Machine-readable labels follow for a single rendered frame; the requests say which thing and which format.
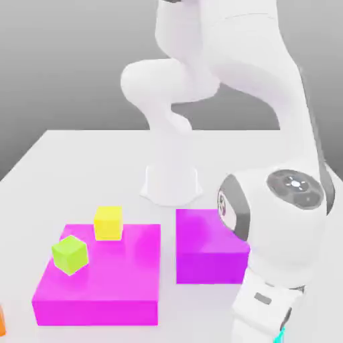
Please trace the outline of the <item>large purple box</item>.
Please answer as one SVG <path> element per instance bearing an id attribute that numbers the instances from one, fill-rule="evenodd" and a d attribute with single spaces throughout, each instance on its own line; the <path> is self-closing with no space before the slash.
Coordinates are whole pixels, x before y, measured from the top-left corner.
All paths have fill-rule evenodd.
<path id="1" fill-rule="evenodd" d="M 240 284 L 249 251 L 249 245 L 225 227 L 217 210 L 176 210 L 178 284 Z"/>

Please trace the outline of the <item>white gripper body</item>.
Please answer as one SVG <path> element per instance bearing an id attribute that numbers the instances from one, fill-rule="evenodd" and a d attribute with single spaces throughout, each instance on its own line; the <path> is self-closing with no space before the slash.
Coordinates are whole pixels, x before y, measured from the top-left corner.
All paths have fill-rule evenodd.
<path id="1" fill-rule="evenodd" d="M 232 323 L 232 343 L 273 343 L 273 339 L 288 322 L 292 308 L 288 310 L 253 311 L 235 309 Z"/>

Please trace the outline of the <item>small lime green cube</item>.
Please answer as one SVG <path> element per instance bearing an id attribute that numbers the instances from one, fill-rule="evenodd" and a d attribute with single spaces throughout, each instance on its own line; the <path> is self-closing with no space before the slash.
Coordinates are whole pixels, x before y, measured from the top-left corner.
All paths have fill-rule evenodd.
<path id="1" fill-rule="evenodd" d="M 69 235 L 52 246 L 54 265 L 71 276 L 88 265 L 88 249 L 85 242 Z"/>

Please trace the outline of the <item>small yellow cube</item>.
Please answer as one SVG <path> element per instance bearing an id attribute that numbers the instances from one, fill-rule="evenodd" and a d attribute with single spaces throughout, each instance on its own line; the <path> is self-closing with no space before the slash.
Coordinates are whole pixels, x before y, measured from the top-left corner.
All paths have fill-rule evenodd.
<path id="1" fill-rule="evenodd" d="M 97 241 L 119 241 L 123 234 L 121 206 L 99 206 L 94 216 L 94 234 Z"/>

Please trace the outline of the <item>large magenta box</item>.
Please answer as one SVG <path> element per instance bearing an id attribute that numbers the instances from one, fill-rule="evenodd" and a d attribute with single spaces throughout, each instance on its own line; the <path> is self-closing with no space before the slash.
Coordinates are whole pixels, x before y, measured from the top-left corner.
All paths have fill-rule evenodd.
<path id="1" fill-rule="evenodd" d="M 161 227 L 126 224 L 120 241 L 97 241 L 91 224 L 68 224 L 88 265 L 68 276 L 50 261 L 32 298 L 39 326 L 156 326 Z"/>

